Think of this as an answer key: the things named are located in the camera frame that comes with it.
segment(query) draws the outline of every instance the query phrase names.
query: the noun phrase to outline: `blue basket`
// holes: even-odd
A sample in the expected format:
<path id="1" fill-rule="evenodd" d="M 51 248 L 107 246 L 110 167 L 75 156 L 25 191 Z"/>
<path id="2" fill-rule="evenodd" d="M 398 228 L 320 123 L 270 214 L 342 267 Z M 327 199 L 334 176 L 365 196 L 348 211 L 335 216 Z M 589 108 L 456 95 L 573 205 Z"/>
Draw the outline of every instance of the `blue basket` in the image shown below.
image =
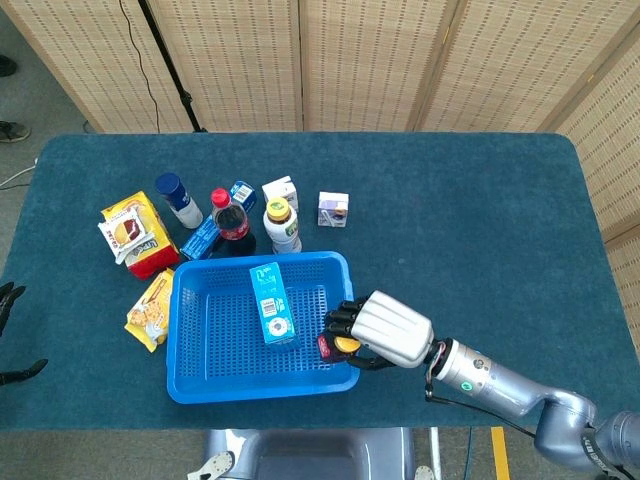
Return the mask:
<path id="1" fill-rule="evenodd" d="M 300 348 L 264 343 L 249 269 L 278 262 Z M 349 269 L 334 252 L 187 262 L 175 272 L 167 390 L 178 403 L 212 403 L 341 392 L 359 370 L 320 359 L 325 313 L 353 299 Z"/>

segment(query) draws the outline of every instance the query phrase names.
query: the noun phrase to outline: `robotic arm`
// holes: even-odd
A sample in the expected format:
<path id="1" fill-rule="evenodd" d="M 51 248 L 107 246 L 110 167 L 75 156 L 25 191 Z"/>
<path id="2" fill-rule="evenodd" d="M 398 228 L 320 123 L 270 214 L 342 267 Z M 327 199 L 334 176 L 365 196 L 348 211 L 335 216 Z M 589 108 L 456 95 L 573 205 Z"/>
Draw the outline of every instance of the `robotic arm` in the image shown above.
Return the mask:
<path id="1" fill-rule="evenodd" d="M 426 364 L 427 400 L 435 378 L 510 417 L 522 417 L 544 402 L 534 445 L 552 462 L 621 479 L 632 479 L 623 465 L 640 468 L 640 414 L 621 412 L 594 427 L 596 406 L 589 399 L 536 383 L 457 340 L 435 339 L 428 318 L 382 292 L 342 302 L 327 314 L 325 326 L 331 338 L 356 339 L 378 355 L 345 354 L 343 359 L 359 368 Z"/>

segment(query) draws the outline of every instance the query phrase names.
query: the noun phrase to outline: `small carton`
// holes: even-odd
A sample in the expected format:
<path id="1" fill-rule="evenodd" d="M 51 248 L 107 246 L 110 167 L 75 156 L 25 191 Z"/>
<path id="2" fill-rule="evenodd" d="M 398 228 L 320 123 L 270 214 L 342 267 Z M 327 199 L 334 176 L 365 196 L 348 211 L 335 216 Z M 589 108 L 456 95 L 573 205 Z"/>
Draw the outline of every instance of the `small carton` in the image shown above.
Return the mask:
<path id="1" fill-rule="evenodd" d="M 282 283 L 280 267 L 273 262 L 252 268 L 249 273 L 264 342 L 269 346 L 295 347 L 296 329 Z"/>
<path id="2" fill-rule="evenodd" d="M 158 274 L 127 313 L 124 329 L 140 340 L 150 352 L 154 352 L 167 338 L 172 287 L 173 271 L 167 269 Z"/>
<path id="3" fill-rule="evenodd" d="M 245 212 L 249 211 L 256 204 L 256 192 L 249 185 L 241 180 L 233 184 L 229 191 L 231 197 L 240 202 Z M 180 251 L 189 260 L 202 260 L 209 258 L 211 252 L 216 248 L 216 242 L 222 240 L 220 231 L 216 227 L 211 215 L 206 217 L 202 224 L 189 237 Z"/>
<path id="4" fill-rule="evenodd" d="M 298 192 L 296 191 L 296 186 L 291 181 L 291 177 L 286 176 L 267 183 L 262 186 L 262 191 L 266 203 L 269 203 L 269 200 L 272 198 L 282 197 L 298 212 Z"/>
<path id="5" fill-rule="evenodd" d="M 349 194 L 320 192 L 318 199 L 318 225 L 344 227 L 349 213 Z"/>
<path id="6" fill-rule="evenodd" d="M 124 263 L 129 271 L 144 280 L 158 270 L 178 263 L 180 261 L 178 249 L 169 238 L 160 215 L 144 192 L 135 193 L 115 205 L 105 208 L 102 210 L 102 215 L 108 223 L 121 216 L 122 212 L 128 209 L 135 209 L 145 232 L 152 234 L 150 240 L 137 245 L 124 258 Z"/>

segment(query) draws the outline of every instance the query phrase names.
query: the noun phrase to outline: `red bottle cap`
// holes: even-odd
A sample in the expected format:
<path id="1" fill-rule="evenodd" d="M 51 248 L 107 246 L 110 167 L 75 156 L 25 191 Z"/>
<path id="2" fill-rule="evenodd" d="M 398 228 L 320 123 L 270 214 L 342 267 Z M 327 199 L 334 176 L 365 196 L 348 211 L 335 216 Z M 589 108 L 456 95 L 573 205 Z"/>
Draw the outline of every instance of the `red bottle cap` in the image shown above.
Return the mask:
<path id="1" fill-rule="evenodd" d="M 211 203 L 213 203 L 213 205 L 218 208 L 226 207 L 231 203 L 229 192 L 227 192 L 224 188 L 216 188 L 213 192 L 211 192 Z"/>

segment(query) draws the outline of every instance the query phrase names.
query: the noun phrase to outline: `table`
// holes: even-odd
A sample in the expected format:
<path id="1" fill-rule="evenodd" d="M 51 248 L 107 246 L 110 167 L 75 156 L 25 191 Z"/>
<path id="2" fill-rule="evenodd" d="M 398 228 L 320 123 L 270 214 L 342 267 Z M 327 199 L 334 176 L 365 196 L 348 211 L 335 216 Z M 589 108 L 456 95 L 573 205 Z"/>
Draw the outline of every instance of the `table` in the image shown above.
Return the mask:
<path id="1" fill-rule="evenodd" d="M 305 250 L 348 260 L 357 293 L 381 289 L 451 336 L 600 418 L 640 404 L 640 369 L 575 150 L 553 134 L 246 133 L 79 135 L 42 152 L 4 280 L 27 286 L 0 339 L 0 368 L 49 365 L 0 389 L 0 428 L 269 428 L 488 425 L 425 404 L 423 369 L 364 372 L 341 394 L 185 406 L 166 393 L 165 347 L 124 331 L 149 281 L 116 266 L 100 210 L 178 173 L 203 210 L 215 186 L 291 175 Z M 351 195 L 345 229 L 317 227 L 320 190 Z M 258 252 L 264 200 L 250 215 Z M 436 386 L 440 395 L 454 395 Z M 535 412 L 522 419 L 535 423 Z"/>

